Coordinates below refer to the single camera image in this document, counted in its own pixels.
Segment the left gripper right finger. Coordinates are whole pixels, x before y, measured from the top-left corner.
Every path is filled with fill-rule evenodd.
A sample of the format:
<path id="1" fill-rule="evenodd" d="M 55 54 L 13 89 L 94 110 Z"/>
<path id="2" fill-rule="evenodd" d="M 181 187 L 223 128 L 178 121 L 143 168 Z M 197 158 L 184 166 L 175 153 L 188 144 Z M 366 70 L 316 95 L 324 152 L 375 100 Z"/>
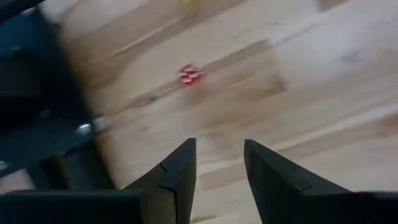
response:
<path id="1" fill-rule="evenodd" d="M 293 223 L 307 197 L 349 192 L 252 139 L 244 142 L 244 163 L 263 224 Z"/>

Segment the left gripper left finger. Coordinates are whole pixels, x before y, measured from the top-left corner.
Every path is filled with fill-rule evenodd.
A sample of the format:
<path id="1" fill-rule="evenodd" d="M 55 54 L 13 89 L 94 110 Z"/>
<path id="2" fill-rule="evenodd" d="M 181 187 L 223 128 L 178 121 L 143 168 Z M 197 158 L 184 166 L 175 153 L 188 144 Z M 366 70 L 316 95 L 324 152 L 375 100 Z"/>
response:
<path id="1" fill-rule="evenodd" d="M 188 138 L 124 190 L 138 192 L 143 224 L 190 224 L 196 185 L 196 139 Z"/>

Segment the red translucent die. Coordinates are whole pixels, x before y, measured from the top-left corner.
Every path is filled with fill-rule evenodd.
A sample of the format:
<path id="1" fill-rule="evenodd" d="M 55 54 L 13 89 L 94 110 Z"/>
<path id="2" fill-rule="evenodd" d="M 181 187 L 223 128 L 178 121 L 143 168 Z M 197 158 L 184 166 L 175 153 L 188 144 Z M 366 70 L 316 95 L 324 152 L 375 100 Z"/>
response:
<path id="1" fill-rule="evenodd" d="M 180 83 L 189 86 L 197 83 L 204 75 L 204 71 L 195 64 L 189 63 L 180 68 L 177 75 Z"/>

